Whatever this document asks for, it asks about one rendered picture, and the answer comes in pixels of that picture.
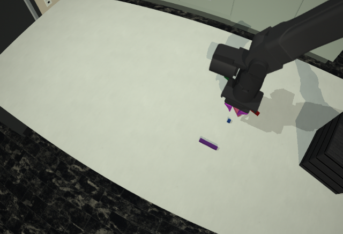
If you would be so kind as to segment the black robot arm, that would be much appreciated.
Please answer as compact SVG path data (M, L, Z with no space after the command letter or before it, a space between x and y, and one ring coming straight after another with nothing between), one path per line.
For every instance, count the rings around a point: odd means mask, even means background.
M257 33L249 50L218 44L209 71L235 81L249 91L258 89L267 74L283 68L301 55L343 38L343 0L319 6ZM238 71L239 69L239 71ZM237 74L238 72L238 74Z

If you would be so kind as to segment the purple rod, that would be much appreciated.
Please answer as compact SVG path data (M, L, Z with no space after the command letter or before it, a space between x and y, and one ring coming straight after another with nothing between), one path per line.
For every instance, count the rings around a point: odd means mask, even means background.
M218 146L216 146L216 145L214 145L214 144L212 144L212 143L210 143L210 142L208 142L202 138L200 138L199 142L210 147L210 148L212 148L212 149L214 149L214 150L217 150L217 148L218 148Z

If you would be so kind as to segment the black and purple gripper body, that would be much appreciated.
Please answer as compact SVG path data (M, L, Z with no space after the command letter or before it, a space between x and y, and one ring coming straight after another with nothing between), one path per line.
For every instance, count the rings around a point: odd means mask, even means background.
M256 113L259 109L264 93L259 91L254 99L258 89L255 91L246 90L239 84L238 79L234 88L232 88L234 80L234 78L229 78L221 93L221 97L225 97L225 103L241 110L242 112L249 113L250 110L252 110Z

